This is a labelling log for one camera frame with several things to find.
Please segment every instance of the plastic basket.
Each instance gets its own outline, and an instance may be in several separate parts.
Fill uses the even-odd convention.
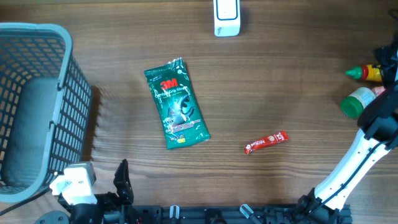
[[[18,202],[80,161],[92,93],[54,24],[0,23],[0,76],[0,202]]]

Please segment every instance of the ketchup bottle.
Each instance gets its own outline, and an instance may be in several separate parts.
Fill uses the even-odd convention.
[[[356,80],[382,82],[380,65],[363,65],[346,71],[347,76]]]

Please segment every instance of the wood grain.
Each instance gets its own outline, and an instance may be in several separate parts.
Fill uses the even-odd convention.
[[[56,23],[93,86],[84,160],[96,193],[115,191],[129,161],[136,205],[294,203],[337,165],[356,134],[341,100],[360,86],[344,71],[373,63],[397,28],[393,1],[242,1],[241,33],[213,35],[212,2],[2,6],[0,21]],[[143,71],[187,63],[212,138],[168,151]],[[249,156],[244,146],[286,130],[290,140]],[[348,198],[355,223],[398,223],[398,153]],[[0,204],[0,209],[8,207]],[[60,209],[50,194],[1,217],[32,223]]]
[[[205,0],[2,0],[0,6],[18,6],[31,4],[89,4],[89,3],[121,3],[121,2],[190,2]]]

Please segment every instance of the red wrapper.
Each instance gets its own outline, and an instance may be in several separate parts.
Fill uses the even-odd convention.
[[[244,153],[247,155],[252,151],[256,151],[258,149],[262,149],[265,147],[269,147],[269,146],[273,146],[275,144],[278,144],[280,142],[283,141],[287,141],[289,139],[288,135],[286,134],[285,131],[281,131],[277,134],[273,134],[270,136],[266,136],[262,139],[258,139],[255,142],[252,142],[250,144],[248,144],[245,148],[244,148]]]

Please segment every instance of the cleaning wipes package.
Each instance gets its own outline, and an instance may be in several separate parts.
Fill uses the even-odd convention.
[[[182,58],[144,73],[162,120],[167,149],[208,140],[210,135]]]

